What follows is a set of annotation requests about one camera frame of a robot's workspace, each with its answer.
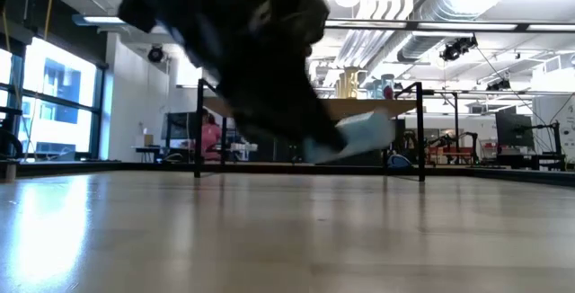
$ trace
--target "light blue object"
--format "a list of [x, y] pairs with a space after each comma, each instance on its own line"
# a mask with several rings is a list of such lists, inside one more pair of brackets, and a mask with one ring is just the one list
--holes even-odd
[[395, 139], [395, 127], [384, 111], [373, 111], [341, 120], [337, 128], [348, 140], [339, 153], [318, 145], [312, 139], [304, 141], [306, 161], [321, 164], [336, 159], [383, 149]]
[[391, 155], [387, 158], [387, 167], [391, 169], [411, 168], [411, 162], [402, 155]]

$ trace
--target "blue object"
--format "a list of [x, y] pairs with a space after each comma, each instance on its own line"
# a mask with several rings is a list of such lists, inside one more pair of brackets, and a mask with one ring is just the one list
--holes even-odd
[[411, 168], [411, 162], [402, 155], [391, 155], [387, 159], [387, 167], [393, 169], [407, 169]]

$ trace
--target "wooden floor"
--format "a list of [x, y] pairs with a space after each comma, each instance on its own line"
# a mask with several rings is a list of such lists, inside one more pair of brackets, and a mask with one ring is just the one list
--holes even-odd
[[0, 185], [0, 292], [575, 292], [575, 192], [116, 172]]

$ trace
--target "wooden tabletop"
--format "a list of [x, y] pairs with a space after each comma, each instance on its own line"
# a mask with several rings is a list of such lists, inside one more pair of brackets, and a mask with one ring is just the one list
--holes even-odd
[[[371, 112], [376, 109], [386, 110], [394, 117], [415, 109], [414, 100], [357, 100], [357, 99], [322, 99], [334, 120], [351, 115]], [[226, 103], [217, 97], [204, 98], [204, 106], [222, 117], [232, 118]]]

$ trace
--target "red object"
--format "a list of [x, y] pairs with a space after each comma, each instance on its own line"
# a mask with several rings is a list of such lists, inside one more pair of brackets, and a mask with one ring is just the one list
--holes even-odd
[[392, 100], [394, 97], [394, 89], [391, 86], [386, 86], [384, 89], [384, 98], [386, 100]]

